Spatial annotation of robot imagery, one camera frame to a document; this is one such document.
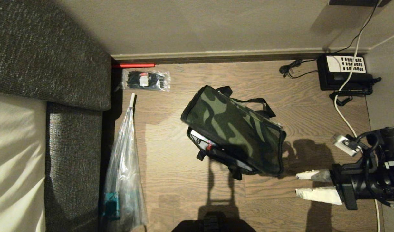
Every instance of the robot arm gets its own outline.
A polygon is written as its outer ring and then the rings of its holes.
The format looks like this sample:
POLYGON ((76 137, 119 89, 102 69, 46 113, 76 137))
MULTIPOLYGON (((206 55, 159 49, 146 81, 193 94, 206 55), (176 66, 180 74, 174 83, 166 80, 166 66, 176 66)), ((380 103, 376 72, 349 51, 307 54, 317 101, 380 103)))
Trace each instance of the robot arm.
POLYGON ((334 144, 350 156, 362 151, 362 157, 356 163, 333 164, 332 170, 298 173, 297 179, 332 181, 334 186, 300 188, 296 189, 296 194, 308 200, 344 202, 349 210, 357 210, 357 199, 376 199, 394 207, 390 202, 394 201, 394 127, 366 132, 357 138, 350 135, 333 138, 334 144), (360 141, 364 137, 370 147, 360 141))

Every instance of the wall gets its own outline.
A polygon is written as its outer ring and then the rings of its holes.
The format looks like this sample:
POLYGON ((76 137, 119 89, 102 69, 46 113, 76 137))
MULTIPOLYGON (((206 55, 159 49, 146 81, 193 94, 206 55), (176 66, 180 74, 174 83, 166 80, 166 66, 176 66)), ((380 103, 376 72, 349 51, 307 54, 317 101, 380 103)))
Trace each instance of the wall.
MULTIPOLYGON (((304 53, 346 47, 372 9, 329 6, 327 0, 56 1, 114 58, 210 56, 218 51, 304 53)), ((376 10, 361 50, 393 35, 394 0, 376 10)))
MULTIPOLYGON (((372 130, 394 126, 394 37, 366 55, 369 73, 382 77, 366 97, 372 130)), ((384 230, 394 232, 394 209, 383 207, 384 230)))

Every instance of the red object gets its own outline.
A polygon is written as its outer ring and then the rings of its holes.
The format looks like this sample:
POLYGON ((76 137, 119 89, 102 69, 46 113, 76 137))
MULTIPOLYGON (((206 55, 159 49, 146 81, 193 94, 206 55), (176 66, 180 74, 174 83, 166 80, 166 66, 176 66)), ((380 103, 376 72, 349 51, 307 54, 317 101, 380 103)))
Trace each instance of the red object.
POLYGON ((135 68, 154 68, 154 63, 119 63, 112 65, 113 68, 135 69, 135 68))

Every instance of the gray sofa cushion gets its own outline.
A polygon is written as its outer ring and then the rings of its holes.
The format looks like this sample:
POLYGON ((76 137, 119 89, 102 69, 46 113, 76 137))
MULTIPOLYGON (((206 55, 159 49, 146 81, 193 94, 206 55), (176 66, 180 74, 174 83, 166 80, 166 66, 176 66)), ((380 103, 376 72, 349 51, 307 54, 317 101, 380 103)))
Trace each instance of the gray sofa cushion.
POLYGON ((102 112, 47 104, 47 231, 96 231, 102 112))
POLYGON ((111 58, 51 0, 0 0, 0 92, 110 108, 111 58))

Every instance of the sofa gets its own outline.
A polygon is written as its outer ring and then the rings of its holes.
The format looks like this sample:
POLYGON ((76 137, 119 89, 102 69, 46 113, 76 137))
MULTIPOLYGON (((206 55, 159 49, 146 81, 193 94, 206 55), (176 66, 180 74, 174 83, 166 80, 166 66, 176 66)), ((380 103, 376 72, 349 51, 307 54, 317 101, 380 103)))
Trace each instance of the sofa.
POLYGON ((111 57, 55 2, 0 0, 0 231, 98 230, 111 88, 111 57))

